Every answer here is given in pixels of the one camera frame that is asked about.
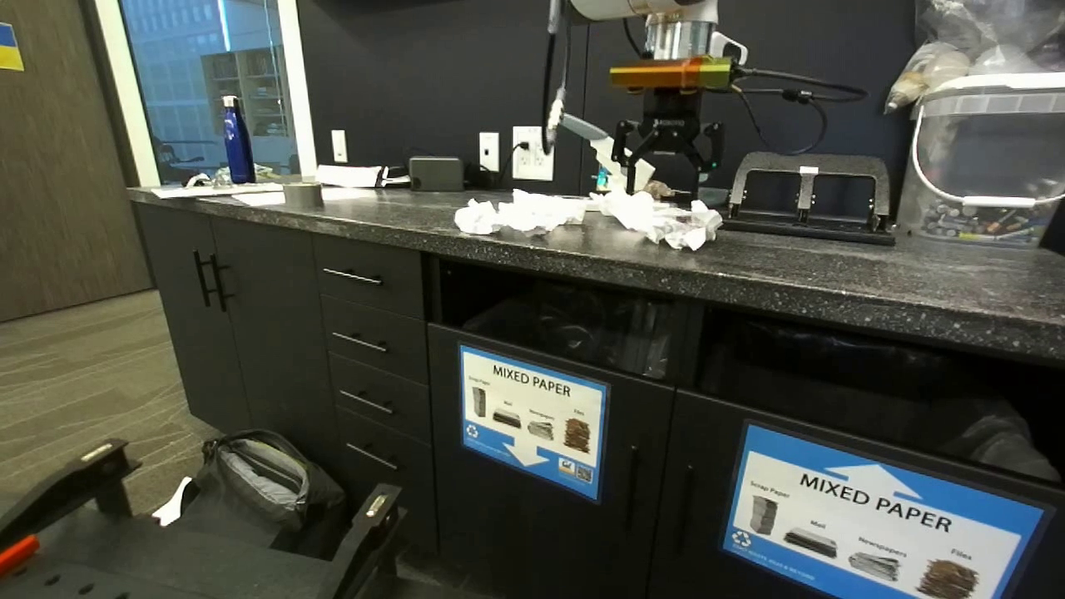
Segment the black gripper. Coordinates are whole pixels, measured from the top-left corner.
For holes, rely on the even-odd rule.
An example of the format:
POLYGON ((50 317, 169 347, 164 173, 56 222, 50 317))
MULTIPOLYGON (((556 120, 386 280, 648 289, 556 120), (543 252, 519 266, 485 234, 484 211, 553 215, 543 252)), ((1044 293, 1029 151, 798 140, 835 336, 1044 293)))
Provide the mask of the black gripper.
POLYGON ((701 93, 644 90, 639 101, 639 118, 616 128, 612 157, 623 173, 623 192, 639 192, 639 159, 687 157, 697 166, 697 197, 723 202, 723 128, 701 120, 701 93))

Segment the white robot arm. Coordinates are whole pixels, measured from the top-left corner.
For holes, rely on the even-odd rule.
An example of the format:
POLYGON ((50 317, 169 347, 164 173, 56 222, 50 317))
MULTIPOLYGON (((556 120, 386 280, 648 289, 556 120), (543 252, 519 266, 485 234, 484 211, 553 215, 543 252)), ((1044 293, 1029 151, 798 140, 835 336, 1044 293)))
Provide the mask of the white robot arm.
POLYGON ((639 192, 639 166, 665 202, 689 205, 720 169, 720 137, 701 120, 707 93, 729 93, 750 49, 720 31, 720 0, 568 0, 587 21, 633 21, 645 26, 635 60, 610 66, 610 79, 644 101, 635 120, 612 134, 623 189, 639 192))

